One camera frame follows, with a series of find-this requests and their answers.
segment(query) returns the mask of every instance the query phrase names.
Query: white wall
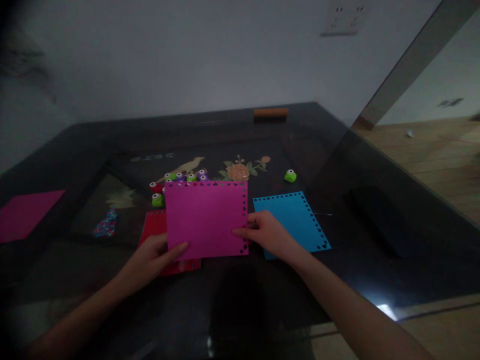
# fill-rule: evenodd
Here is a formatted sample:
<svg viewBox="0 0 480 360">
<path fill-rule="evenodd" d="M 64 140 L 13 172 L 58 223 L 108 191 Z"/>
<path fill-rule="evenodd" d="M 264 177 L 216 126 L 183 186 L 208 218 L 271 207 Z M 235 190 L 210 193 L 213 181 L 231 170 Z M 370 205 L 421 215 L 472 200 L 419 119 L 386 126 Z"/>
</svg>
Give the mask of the white wall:
<svg viewBox="0 0 480 360">
<path fill-rule="evenodd" d="M 318 101 L 351 125 L 439 3 L 371 0 L 339 37 L 326 0 L 34 0 L 21 26 L 82 121 Z"/>
<path fill-rule="evenodd" d="M 74 123 L 37 87 L 0 81 L 0 175 Z"/>
<path fill-rule="evenodd" d="M 438 107 L 464 98 L 456 106 Z M 480 112 L 480 10 L 451 38 L 377 125 L 472 116 Z"/>
</svg>

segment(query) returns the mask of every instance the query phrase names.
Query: magenta paper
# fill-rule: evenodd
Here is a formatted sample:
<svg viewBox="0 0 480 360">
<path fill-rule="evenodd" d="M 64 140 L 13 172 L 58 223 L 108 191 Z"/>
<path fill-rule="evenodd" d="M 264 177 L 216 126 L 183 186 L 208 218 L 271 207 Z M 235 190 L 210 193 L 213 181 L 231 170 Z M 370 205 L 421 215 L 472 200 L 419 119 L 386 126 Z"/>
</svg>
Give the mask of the magenta paper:
<svg viewBox="0 0 480 360">
<path fill-rule="evenodd" d="M 14 196 L 0 209 L 0 244 L 25 239 L 65 190 Z"/>
<path fill-rule="evenodd" d="M 246 181 L 174 182 L 165 187 L 168 248 L 188 242 L 179 260 L 248 255 L 232 229 L 247 225 Z"/>
</svg>

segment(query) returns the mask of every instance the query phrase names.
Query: wall socket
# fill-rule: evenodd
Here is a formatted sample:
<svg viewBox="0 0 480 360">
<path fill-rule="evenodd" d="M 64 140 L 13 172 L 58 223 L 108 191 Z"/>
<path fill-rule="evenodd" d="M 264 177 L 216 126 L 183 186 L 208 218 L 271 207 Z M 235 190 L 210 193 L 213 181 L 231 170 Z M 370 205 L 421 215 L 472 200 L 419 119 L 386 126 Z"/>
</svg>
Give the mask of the wall socket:
<svg viewBox="0 0 480 360">
<path fill-rule="evenodd" d="M 369 0 L 330 0 L 320 36 L 355 35 L 370 12 Z"/>
</svg>

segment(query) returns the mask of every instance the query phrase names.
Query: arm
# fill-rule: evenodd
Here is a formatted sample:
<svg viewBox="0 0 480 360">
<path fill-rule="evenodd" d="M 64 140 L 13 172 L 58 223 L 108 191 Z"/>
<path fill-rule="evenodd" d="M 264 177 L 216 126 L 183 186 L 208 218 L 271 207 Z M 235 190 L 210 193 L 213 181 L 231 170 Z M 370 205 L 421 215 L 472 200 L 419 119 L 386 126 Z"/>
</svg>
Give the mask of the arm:
<svg viewBox="0 0 480 360">
<path fill-rule="evenodd" d="M 134 294 L 188 247 L 179 244 L 163 255 L 167 234 L 150 236 L 120 272 L 54 327 L 34 340 L 26 349 L 28 359 L 68 359 L 78 351 L 115 306 Z"/>
<path fill-rule="evenodd" d="M 248 222 L 257 229 L 239 228 L 233 233 L 292 266 L 359 359 L 433 359 L 396 322 L 301 247 L 269 211 L 249 214 Z"/>
</svg>

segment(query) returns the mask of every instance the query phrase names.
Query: black table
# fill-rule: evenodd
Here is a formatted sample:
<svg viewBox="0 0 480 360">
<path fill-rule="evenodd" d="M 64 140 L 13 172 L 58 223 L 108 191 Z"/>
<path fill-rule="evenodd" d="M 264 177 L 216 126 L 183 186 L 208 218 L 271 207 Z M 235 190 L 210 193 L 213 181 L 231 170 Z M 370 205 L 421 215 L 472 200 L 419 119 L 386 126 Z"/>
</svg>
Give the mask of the black table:
<svg viewBox="0 0 480 360">
<path fill-rule="evenodd" d="M 14 195 L 66 193 L 28 239 L 0 246 L 6 306 L 97 289 L 137 246 L 139 222 L 151 209 L 149 182 L 194 157 L 205 158 L 200 167 L 212 178 L 237 154 L 271 158 L 267 172 L 250 176 L 249 211 L 253 197 L 304 191 L 332 246 L 314 255 L 375 305 L 480 292 L 478 228 L 318 104 L 281 107 L 289 108 L 286 122 L 254 123 L 253 110 L 240 109 L 81 123 L 8 171 L 0 178 L 1 205 Z M 290 167 L 298 174 L 293 184 L 283 181 Z M 129 210 L 135 220 L 107 241 L 73 231 L 112 176 L 137 190 L 139 204 L 143 199 Z M 427 255 L 385 252 L 349 194 L 365 185 L 390 198 L 428 244 Z M 209 337 L 228 353 L 249 341 L 246 333 L 258 341 L 328 321 L 300 278 L 279 260 L 265 261 L 253 244 L 249 256 L 204 259 L 199 271 L 155 280 L 119 306 L 84 351 L 118 357 L 154 341 L 163 354 L 195 358 L 207 356 Z"/>
</svg>

